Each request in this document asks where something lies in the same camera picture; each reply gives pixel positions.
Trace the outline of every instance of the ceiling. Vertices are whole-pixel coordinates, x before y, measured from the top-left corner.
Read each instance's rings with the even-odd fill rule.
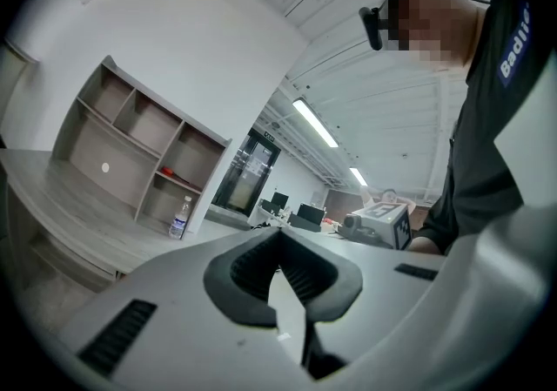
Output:
[[[448,138],[466,96],[464,71],[432,71],[366,41],[360,7],[382,0],[265,0],[310,45],[261,112],[256,129],[329,186],[356,192],[348,168],[369,185],[419,204],[442,190]],[[304,97],[339,142],[329,148],[292,107]]]

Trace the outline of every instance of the person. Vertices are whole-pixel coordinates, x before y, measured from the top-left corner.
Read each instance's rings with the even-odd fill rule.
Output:
[[[378,202],[386,202],[387,204],[406,204],[408,206],[408,214],[412,214],[416,208],[416,203],[409,198],[402,198],[392,188],[387,188],[383,192],[375,190],[370,186],[362,186],[359,189],[359,195],[364,202],[364,208],[372,206]]]
[[[443,192],[409,246],[446,253],[458,237],[479,233],[522,205],[493,140],[543,70],[551,50],[544,35],[550,32],[541,29],[545,18],[528,0],[491,0],[487,9],[471,0],[386,0],[385,6],[378,27],[387,29],[387,49],[467,70]]]

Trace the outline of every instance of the plastic bottle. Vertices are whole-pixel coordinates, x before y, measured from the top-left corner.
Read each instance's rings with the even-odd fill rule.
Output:
[[[171,228],[168,231],[168,235],[172,239],[182,239],[184,235],[185,225],[190,217],[190,203],[191,198],[186,196],[184,198],[184,203],[174,215],[174,220],[172,221]]]

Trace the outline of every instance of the fluorescent light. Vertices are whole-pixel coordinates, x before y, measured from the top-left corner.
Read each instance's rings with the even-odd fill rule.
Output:
[[[359,184],[362,186],[367,186],[367,183],[364,181],[364,178],[359,173],[358,168],[351,168],[350,171],[354,175],[354,177],[358,180]]]
[[[332,135],[329,134],[329,131],[325,129],[323,124],[315,116],[313,111],[310,109],[310,107],[302,98],[298,98],[297,100],[294,100],[292,105],[299,111],[300,114],[304,116],[304,118],[309,122],[309,124],[313,126],[313,129],[318,132],[319,136],[321,136],[323,140],[329,146],[331,146],[331,148],[339,147],[339,144],[335,142],[334,138],[332,138]]]

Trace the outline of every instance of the wooden shelf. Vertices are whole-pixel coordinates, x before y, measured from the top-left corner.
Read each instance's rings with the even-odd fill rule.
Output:
[[[134,90],[114,119],[114,126],[135,142],[162,154],[182,120],[142,92]]]
[[[135,145],[78,100],[53,157],[67,160],[95,184],[137,210],[158,158]]]
[[[164,166],[171,168],[177,179],[188,179],[194,189],[203,190],[224,148],[187,125],[163,157]]]
[[[196,194],[201,194],[201,189],[199,189],[196,186],[190,184],[189,182],[184,182],[176,174],[172,174],[171,176],[169,176],[167,174],[164,174],[163,172],[157,172],[157,175],[161,176],[162,178],[168,179],[171,182],[174,182],[176,185],[179,185],[182,188],[185,188],[186,190],[188,190],[190,192],[194,192]]]
[[[100,65],[79,93],[79,99],[111,123],[132,91],[132,86]]]
[[[138,218],[138,223],[141,226],[151,229],[153,232],[157,232],[159,234],[163,234],[164,236],[168,236],[170,223],[163,222],[160,219],[155,219],[152,216],[147,216],[146,214],[142,214]]]
[[[203,194],[225,141],[174,109],[107,56],[66,115],[52,152],[143,216],[170,224],[186,194]],[[176,175],[161,172],[163,166]]]
[[[78,98],[77,101],[79,102],[79,104],[81,104],[85,109],[87,109],[87,111],[92,114],[97,120],[100,120],[106,127],[108,127],[109,129],[111,129],[114,133],[116,133],[119,137],[123,138],[124,140],[126,140],[127,142],[130,142],[132,145],[136,146],[138,149],[140,149],[142,152],[146,152],[147,154],[149,154],[150,156],[152,156],[155,159],[160,159],[161,154],[158,152],[153,151],[151,148],[149,148],[149,146],[142,144],[141,142],[139,142],[137,139],[127,135],[125,132],[120,131],[116,126],[113,126],[111,123],[109,123],[105,117],[103,117],[102,114],[100,114],[98,111],[96,111],[94,108],[90,107],[88,104],[86,104],[81,98]]]
[[[174,219],[176,211],[184,203],[184,197],[186,196],[185,190],[191,193],[194,192],[185,189],[183,183],[179,184],[168,176],[160,174],[162,173],[157,172],[156,175],[153,176],[144,200],[143,211],[138,216],[138,222],[152,223],[159,221],[164,224],[161,224],[161,226],[166,226],[166,230],[168,230],[168,226],[170,226]],[[193,211],[199,193],[195,192],[195,194],[188,194],[188,196],[191,197],[190,207],[191,211]]]

